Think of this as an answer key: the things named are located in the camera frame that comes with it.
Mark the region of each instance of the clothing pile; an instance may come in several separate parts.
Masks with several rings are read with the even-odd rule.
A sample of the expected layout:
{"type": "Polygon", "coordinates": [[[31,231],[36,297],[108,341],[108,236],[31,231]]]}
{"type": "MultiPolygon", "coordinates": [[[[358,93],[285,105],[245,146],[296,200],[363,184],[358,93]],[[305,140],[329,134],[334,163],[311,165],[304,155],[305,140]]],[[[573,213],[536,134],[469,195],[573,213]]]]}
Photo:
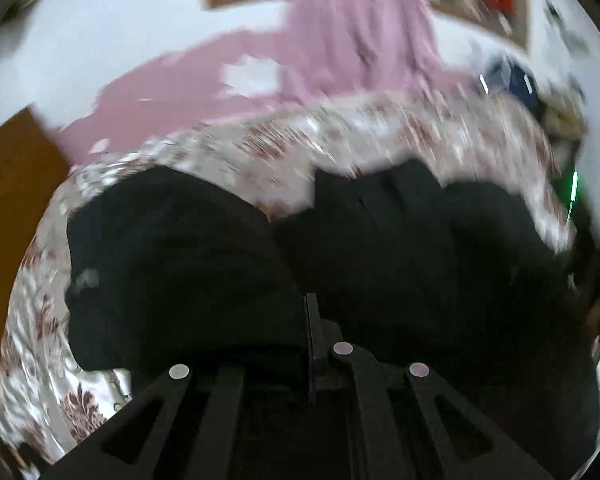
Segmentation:
{"type": "Polygon", "coordinates": [[[456,92],[468,74],[438,53],[427,0],[288,0],[279,101],[343,94],[456,92]]]}
{"type": "Polygon", "coordinates": [[[407,162],[317,170],[314,207],[274,223],[237,196],[155,167],[70,219],[69,340],[85,370],[138,391],[171,365],[235,362],[302,388],[302,295],[379,361],[431,365],[556,478],[593,453],[595,367],[553,253],[519,195],[441,187],[407,162]]]}

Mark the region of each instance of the pink fabric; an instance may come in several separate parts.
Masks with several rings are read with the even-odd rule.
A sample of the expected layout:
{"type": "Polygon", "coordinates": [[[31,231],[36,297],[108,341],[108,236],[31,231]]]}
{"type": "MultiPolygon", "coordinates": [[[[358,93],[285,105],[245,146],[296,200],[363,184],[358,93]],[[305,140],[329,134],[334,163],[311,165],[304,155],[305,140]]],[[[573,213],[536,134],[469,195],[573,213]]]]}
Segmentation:
{"type": "Polygon", "coordinates": [[[360,91],[456,88],[444,68],[427,0],[291,0],[282,102],[360,91]]]}
{"type": "Polygon", "coordinates": [[[440,61],[427,0],[291,0],[285,30],[236,30],[151,60],[104,88],[93,114],[49,136],[72,164],[84,164],[100,155],[89,151],[102,139],[108,152],[126,152],[201,122],[359,91],[445,90],[466,80],[440,61]],[[222,96],[222,66],[243,54],[283,65],[282,92],[222,96]]]}

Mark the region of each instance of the bedspread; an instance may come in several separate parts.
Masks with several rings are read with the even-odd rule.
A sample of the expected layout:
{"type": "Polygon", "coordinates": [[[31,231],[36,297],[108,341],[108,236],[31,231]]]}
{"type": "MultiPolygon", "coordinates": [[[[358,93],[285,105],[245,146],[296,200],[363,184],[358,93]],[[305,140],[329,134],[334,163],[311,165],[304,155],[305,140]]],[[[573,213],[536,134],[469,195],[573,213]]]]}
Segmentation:
{"type": "Polygon", "coordinates": [[[557,252],[571,243],[566,212],[546,176],[553,167],[549,143],[508,96],[446,102],[376,94],[151,138],[136,152],[75,169],[38,225],[2,339],[1,439],[14,448],[27,442],[54,463],[130,399],[128,372],[81,370],[66,335],[66,222],[106,187],[163,164],[230,190],[273,219],[311,203],[315,166],[355,176],[409,156],[419,156],[443,183],[483,179],[520,192],[541,238],[557,252]]]}

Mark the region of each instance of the round screw head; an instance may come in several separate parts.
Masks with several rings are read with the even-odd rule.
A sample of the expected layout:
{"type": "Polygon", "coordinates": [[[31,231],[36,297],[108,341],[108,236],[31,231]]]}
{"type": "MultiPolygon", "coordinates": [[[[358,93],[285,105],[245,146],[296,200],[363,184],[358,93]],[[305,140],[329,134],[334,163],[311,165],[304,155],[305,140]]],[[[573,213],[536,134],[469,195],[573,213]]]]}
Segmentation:
{"type": "Polygon", "coordinates": [[[424,363],[414,363],[409,367],[409,373],[414,377],[426,377],[429,375],[429,367],[424,363]]]}
{"type": "Polygon", "coordinates": [[[333,345],[333,351],[338,355],[349,355],[353,352],[353,345],[346,341],[340,341],[333,345]]]}
{"type": "Polygon", "coordinates": [[[171,379],[184,379],[189,375],[189,367],[187,365],[173,365],[169,368],[169,375],[171,379]]]}

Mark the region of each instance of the green light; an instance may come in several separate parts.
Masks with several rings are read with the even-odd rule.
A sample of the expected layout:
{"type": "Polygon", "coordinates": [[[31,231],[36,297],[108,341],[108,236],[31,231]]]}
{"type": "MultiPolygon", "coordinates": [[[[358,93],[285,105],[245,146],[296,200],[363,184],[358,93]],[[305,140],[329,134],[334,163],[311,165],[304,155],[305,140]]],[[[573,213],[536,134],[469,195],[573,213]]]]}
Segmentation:
{"type": "Polygon", "coordinates": [[[571,205],[569,206],[569,214],[567,215],[567,223],[565,225],[569,225],[569,220],[571,220],[571,211],[573,211],[573,200],[571,200],[571,205]]]}
{"type": "Polygon", "coordinates": [[[576,190],[578,189],[578,172],[573,172],[573,184],[571,185],[571,201],[576,200],[576,190]]]}

